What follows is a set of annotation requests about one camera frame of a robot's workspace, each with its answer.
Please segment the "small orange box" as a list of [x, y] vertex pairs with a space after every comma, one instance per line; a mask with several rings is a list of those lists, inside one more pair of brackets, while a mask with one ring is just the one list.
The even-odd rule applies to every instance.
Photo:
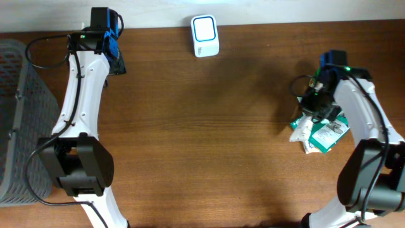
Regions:
[[304, 151], [306, 154], [321, 153], [321, 151], [316, 146], [311, 144], [309, 141], [304, 141], [302, 144], [303, 144]]

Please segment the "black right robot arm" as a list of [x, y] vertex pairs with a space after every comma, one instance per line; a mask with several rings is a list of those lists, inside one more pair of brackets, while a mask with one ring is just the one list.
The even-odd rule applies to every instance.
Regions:
[[337, 195], [301, 227], [367, 227], [367, 220], [404, 211], [404, 138], [381, 107], [365, 68], [349, 66], [345, 51], [320, 57], [299, 106], [304, 114], [291, 141], [309, 139], [315, 124], [344, 114], [354, 151], [339, 174]]

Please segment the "green lid jar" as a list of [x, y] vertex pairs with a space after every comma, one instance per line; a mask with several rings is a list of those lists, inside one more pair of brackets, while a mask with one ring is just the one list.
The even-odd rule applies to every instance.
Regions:
[[319, 67], [319, 68], [317, 69], [317, 71], [316, 71], [315, 74], [312, 76], [311, 80], [309, 81], [309, 86], [310, 86], [311, 88], [314, 88], [314, 87], [316, 86], [316, 84], [317, 84], [317, 82], [318, 82], [318, 77], [319, 77], [319, 75], [320, 75], [320, 72], [321, 72], [321, 67]]

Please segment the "white cream tube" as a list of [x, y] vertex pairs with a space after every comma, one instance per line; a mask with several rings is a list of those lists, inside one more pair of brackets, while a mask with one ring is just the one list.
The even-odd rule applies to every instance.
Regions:
[[289, 137], [290, 142], [308, 141], [313, 128], [313, 117], [303, 115], [295, 121], [295, 128]]

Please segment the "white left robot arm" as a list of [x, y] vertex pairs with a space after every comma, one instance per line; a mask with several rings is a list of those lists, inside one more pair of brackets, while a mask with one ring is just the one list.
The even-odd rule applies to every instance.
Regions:
[[114, 161], [99, 142], [97, 122], [109, 75], [126, 67], [118, 47], [122, 16], [108, 7], [93, 7], [90, 25], [67, 35], [69, 79], [60, 116], [50, 137], [39, 139], [35, 152], [53, 184], [81, 205], [93, 227], [129, 227], [116, 203]]

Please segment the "green 3M gloves package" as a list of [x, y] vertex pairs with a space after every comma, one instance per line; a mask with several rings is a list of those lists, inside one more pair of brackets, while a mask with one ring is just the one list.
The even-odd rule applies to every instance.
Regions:
[[[296, 120], [290, 123], [290, 126], [292, 127], [293, 130], [295, 128], [294, 125]], [[321, 151], [321, 153], [325, 154], [328, 151], [330, 151], [331, 148], [348, 131], [349, 131], [349, 124], [347, 118], [344, 116], [342, 112], [333, 122], [323, 120], [320, 123], [314, 123], [308, 141], [314, 146], [316, 146]]]

